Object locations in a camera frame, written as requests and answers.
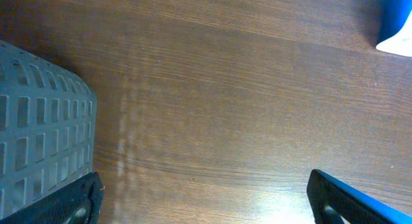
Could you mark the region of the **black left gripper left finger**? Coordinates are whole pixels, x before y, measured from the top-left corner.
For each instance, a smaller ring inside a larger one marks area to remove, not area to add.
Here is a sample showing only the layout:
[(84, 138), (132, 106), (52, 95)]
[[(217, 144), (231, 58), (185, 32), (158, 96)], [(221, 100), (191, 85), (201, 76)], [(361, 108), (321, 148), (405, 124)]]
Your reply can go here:
[(2, 224), (97, 224), (104, 197), (104, 188), (97, 172), (71, 182), (67, 186), (36, 201), (7, 218)]

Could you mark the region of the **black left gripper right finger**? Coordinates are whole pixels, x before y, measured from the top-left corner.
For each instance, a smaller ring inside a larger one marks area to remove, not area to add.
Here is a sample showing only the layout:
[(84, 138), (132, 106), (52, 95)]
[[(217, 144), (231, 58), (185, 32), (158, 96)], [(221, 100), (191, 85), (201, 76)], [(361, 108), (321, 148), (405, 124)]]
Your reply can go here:
[(411, 223), (411, 217), (314, 169), (306, 188), (316, 223)]

